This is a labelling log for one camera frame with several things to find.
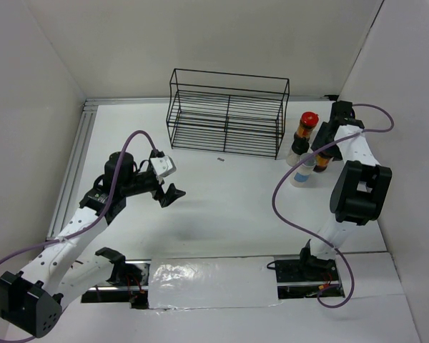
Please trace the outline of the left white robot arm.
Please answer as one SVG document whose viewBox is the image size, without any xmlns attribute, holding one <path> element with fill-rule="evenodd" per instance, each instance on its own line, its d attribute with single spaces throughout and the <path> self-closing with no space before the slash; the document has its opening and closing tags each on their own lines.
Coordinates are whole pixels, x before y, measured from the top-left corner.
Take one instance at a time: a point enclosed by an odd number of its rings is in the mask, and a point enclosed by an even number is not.
<svg viewBox="0 0 429 343">
<path fill-rule="evenodd" d="M 63 311 L 88 289 L 103 283 L 142 285 L 143 269 L 126 257 L 103 247 L 79 260 L 90 243 L 102 234 L 125 208 L 127 198 L 149 193 L 161 207 L 168 207 L 186 193 L 164 178 L 176 166 L 162 151 L 152 151 L 144 171 L 129 153 L 116 152 L 104 172 L 84 195 L 69 223 L 43 251 L 19 272 L 0 276 L 0 317 L 33 337 L 46 336 Z"/>
</svg>

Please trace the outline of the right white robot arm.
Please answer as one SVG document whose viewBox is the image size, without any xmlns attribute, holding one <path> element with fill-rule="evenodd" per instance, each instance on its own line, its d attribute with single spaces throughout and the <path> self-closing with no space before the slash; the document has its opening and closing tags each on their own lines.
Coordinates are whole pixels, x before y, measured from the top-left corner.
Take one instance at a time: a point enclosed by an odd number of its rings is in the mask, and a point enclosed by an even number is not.
<svg viewBox="0 0 429 343">
<path fill-rule="evenodd" d="M 357 228 L 375 221 L 382 211 L 392 179 L 392 170 L 381 166 L 365 138 L 368 130 L 355 118 L 348 101 L 332 104 L 330 118 L 316 134 L 311 150 L 317 151 L 316 170 L 329 161 L 343 161 L 344 167 L 330 197 L 331 215 L 326 224 L 301 249 L 297 270 L 306 280 L 328 272 L 335 265 L 336 249 Z"/>
</svg>

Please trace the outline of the red lid sauce jar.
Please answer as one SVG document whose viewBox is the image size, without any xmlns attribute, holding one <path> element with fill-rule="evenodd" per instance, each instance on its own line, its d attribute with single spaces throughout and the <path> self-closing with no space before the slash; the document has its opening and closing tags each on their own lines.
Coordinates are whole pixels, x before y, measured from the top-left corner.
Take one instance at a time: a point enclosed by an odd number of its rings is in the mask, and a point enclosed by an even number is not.
<svg viewBox="0 0 429 343">
<path fill-rule="evenodd" d="M 313 171 L 317 173 L 324 172 L 331 160 L 332 156 L 326 154 L 325 152 L 320 152 L 315 156 L 315 167 Z"/>
<path fill-rule="evenodd" d="M 314 128 L 319 122 L 319 116 L 315 112 L 306 111 L 300 117 L 299 125 L 294 133 L 294 138 L 310 140 Z"/>
</svg>

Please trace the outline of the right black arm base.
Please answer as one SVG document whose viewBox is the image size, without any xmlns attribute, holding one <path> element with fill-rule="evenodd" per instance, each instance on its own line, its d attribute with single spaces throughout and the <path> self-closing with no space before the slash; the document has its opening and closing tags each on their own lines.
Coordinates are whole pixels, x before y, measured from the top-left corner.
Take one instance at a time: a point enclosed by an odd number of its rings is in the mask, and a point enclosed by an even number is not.
<svg viewBox="0 0 429 343">
<path fill-rule="evenodd" d="M 275 259 L 266 265 L 276 276 L 278 299 L 344 297 L 334 259 L 320 259 L 308 247 L 298 258 Z"/>
</svg>

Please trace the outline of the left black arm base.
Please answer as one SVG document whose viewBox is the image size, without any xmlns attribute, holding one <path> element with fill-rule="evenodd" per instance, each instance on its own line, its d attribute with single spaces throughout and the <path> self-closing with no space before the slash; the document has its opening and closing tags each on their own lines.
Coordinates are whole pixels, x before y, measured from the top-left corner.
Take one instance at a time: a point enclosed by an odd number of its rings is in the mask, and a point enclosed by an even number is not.
<svg viewBox="0 0 429 343">
<path fill-rule="evenodd" d="M 149 261 L 127 260 L 116 250 L 104 247 L 95 255 L 112 264 L 109 278 L 87 290 L 82 304 L 129 304 L 131 309 L 149 309 Z"/>
</svg>

